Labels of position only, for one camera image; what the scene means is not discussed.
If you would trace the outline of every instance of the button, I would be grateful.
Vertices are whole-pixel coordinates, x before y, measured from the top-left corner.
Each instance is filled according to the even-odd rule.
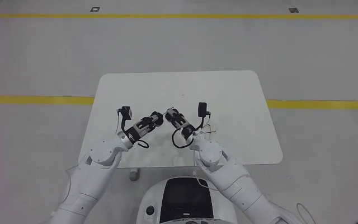
[[[151,216],[152,214],[154,214],[154,207],[153,206],[148,206],[145,210],[146,214]]]

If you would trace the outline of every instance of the table leg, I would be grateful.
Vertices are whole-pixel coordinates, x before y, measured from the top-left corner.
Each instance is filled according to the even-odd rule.
[[[132,168],[129,171],[129,179],[131,181],[136,181],[139,179],[139,173],[140,173],[140,168]]]

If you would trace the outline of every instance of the black screen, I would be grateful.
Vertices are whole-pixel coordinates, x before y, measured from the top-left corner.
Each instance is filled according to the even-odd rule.
[[[210,191],[195,178],[174,178],[167,181],[160,223],[178,218],[214,218]]]

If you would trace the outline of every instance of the black cable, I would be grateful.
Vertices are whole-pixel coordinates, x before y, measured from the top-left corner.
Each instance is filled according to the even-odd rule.
[[[177,147],[177,148],[186,148],[186,147],[190,146],[190,145],[193,143],[194,139],[192,139],[191,142],[190,142],[189,144],[186,144],[185,146],[178,146],[178,145],[175,144],[175,142],[174,142],[174,135],[175,135],[175,133],[177,133],[178,130],[180,130],[180,128],[176,129],[176,130],[173,132],[173,134],[172,134],[172,143],[173,143],[173,145],[174,145],[175,147]]]
[[[199,128],[202,128],[203,125],[204,125],[204,118],[201,118],[201,123],[195,130],[199,130]]]
[[[122,132],[125,133],[124,131],[124,126],[125,126],[125,119],[122,119],[122,122],[121,122],[121,129],[122,129]]]
[[[146,146],[144,146],[144,145],[138,143],[138,146],[142,146],[143,148],[149,148],[149,144],[147,142],[144,142],[143,140],[138,140],[137,142],[143,142],[146,144]]]
[[[216,132],[216,131],[214,130],[212,132],[203,132],[203,134],[208,134],[208,133],[213,133],[213,132]]]
[[[118,131],[118,125],[119,125],[119,113],[118,113],[118,116],[117,116],[117,128],[116,128],[116,133],[117,134],[117,131]]]

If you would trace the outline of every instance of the table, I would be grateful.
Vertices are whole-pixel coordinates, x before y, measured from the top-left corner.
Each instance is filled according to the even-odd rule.
[[[199,102],[211,112],[211,139],[219,142],[244,165],[276,164],[282,160],[270,112],[260,82],[252,71],[163,72],[106,74],[100,79],[79,160],[91,146],[114,136],[116,109],[130,106],[132,120],[126,129],[153,111],[175,107],[195,127]],[[135,146],[123,153],[119,168],[194,166],[193,151],[172,145],[174,127],[164,124],[143,140],[148,149]],[[178,136],[177,144],[184,144]]]

